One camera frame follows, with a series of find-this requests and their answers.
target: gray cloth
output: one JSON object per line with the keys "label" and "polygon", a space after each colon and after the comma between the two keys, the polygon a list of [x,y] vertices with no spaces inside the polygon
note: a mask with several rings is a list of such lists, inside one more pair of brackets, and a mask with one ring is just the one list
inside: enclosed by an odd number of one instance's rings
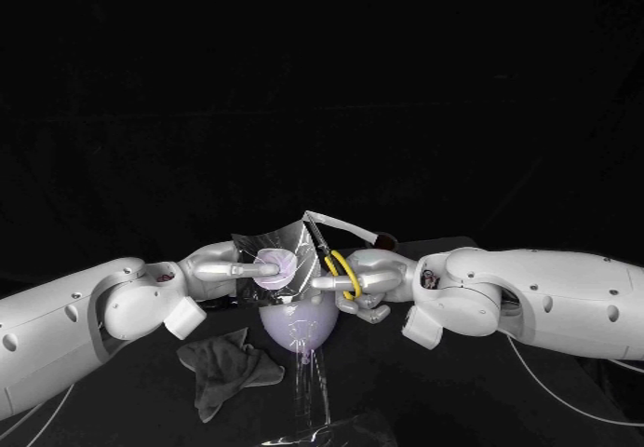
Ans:
{"label": "gray cloth", "polygon": [[196,373],[194,407],[206,423],[227,399],[248,386],[275,385],[284,367],[265,352],[245,345],[248,328],[183,345],[178,360]]}

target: black surface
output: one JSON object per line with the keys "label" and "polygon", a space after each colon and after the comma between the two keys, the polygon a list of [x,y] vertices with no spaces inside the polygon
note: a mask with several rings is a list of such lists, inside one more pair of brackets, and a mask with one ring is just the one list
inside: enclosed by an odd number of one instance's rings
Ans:
{"label": "black surface", "polygon": [[[475,246],[467,237],[400,244],[400,254]],[[534,383],[500,334],[482,338],[445,332],[426,350],[400,335],[409,304],[371,326],[341,314],[323,346],[333,420],[379,410],[400,446],[639,446],[629,427],[602,424],[573,413]],[[245,389],[207,424],[196,409],[194,377],[176,357],[178,346],[248,326],[248,342],[285,366],[275,386]],[[624,419],[575,358],[520,346],[540,380],[576,406]],[[24,445],[53,404],[11,435]],[[272,342],[255,310],[209,315],[184,342],[165,329],[144,337],[70,392],[37,446],[250,446],[292,433],[294,357]]]}

